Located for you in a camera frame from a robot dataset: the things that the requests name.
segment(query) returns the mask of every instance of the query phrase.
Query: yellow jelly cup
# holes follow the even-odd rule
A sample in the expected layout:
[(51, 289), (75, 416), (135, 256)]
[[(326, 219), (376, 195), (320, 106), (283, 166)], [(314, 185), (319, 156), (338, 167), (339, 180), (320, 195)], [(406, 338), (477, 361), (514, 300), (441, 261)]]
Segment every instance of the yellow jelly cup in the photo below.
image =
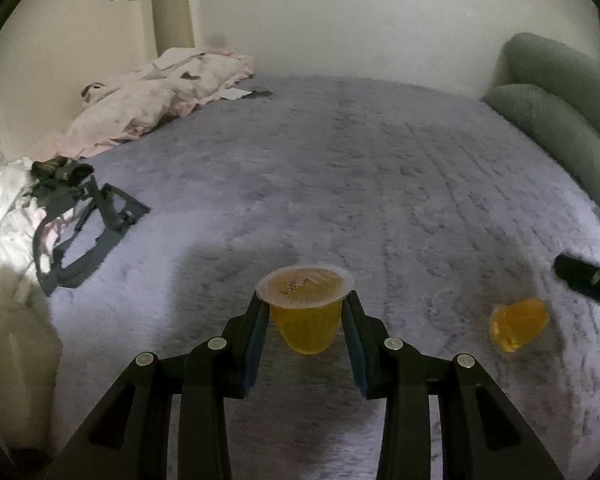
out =
[(304, 355), (325, 351), (335, 339), (342, 300), (353, 290), (353, 277), (339, 267), (312, 265), (275, 270), (256, 286), (269, 303), (280, 333)]

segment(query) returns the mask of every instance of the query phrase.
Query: gray bedspread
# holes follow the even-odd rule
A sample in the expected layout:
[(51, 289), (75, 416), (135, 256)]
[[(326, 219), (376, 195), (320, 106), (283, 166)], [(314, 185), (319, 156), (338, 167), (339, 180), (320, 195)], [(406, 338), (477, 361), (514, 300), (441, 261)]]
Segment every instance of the gray bedspread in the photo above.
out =
[[(566, 477), (584, 479), (600, 460), (600, 306), (551, 264), (562, 250), (600, 261), (586, 194), (478, 101), (341, 78), (240, 87), (273, 96), (209, 104), (92, 159), (101, 183), (153, 210), (83, 286), (51, 298), (64, 341), (56, 451), (138, 352), (188, 352), (244, 311), (263, 275), (318, 261), (348, 269), (392, 335), (473, 354)], [(504, 356), (493, 304), (532, 297), (549, 304), (548, 329)], [(271, 326), (256, 387), (226, 411), (237, 480), (375, 478), (384, 403), (355, 389), (342, 334), (304, 357)], [(432, 453), (440, 478), (435, 416)]]

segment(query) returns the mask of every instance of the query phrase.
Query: jelly cup lid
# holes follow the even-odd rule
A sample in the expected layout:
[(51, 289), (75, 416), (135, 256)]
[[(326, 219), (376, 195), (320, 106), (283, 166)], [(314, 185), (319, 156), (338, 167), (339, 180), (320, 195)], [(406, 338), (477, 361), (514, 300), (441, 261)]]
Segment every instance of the jelly cup lid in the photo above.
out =
[(262, 301), (282, 308), (315, 308), (341, 300), (353, 290), (344, 269), (328, 265), (290, 266), (274, 270), (256, 285)]

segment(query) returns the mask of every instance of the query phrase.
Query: pillow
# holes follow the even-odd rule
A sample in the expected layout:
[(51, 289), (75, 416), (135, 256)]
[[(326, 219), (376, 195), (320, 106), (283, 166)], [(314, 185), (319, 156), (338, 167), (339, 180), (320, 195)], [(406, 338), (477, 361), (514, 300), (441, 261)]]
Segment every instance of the pillow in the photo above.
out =
[(530, 83), (561, 97), (600, 132), (600, 62), (565, 45), (523, 32), (505, 45), (516, 83)]
[(600, 134), (575, 108), (529, 84), (491, 89), (482, 100), (547, 150), (600, 208)]

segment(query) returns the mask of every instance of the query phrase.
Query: black strap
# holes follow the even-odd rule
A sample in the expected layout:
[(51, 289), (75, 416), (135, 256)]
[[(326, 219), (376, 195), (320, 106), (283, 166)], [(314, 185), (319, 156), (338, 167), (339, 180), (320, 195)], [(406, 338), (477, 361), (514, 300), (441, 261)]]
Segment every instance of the black strap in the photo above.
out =
[[(78, 202), (80, 196), (85, 192), (84, 186), (81, 186), (80, 183), (93, 173), (93, 166), (80, 162), (69, 162), (65, 166), (54, 169), (57, 164), (55, 160), (42, 164), (49, 164), (47, 174), (52, 170), (53, 174), (41, 179), (28, 194), (38, 200), (38, 206), (48, 208), (50, 204), (61, 200)], [(40, 174), (40, 171), (34, 172), (32, 169), (31, 174), (38, 178), (37, 175)]]
[[(36, 263), (36, 274), (42, 291), (47, 296), (50, 296), (58, 286), (75, 288), (83, 284), (100, 267), (109, 251), (120, 243), (128, 229), (151, 211), (132, 196), (109, 184), (105, 184), (102, 189), (98, 189), (93, 177), (86, 183), (73, 188), (72, 191), (71, 194), (65, 193), (59, 196), (58, 200), (54, 200), (47, 205), (46, 217), (33, 236), (33, 257)], [(113, 197), (116, 195), (125, 200), (125, 205), (120, 211), (116, 211), (113, 205)], [(40, 241), (45, 227), (69, 209), (74, 208), (80, 200), (88, 198), (91, 201), (80, 213), (80, 218), (74, 228), (74, 234), (54, 248), (51, 268), (47, 274), (42, 273), (40, 269)], [(69, 266), (63, 267), (62, 260), (65, 253), (80, 234), (91, 213), (96, 209), (102, 216), (105, 225), (104, 231), (96, 238), (96, 244), (91, 249)]]

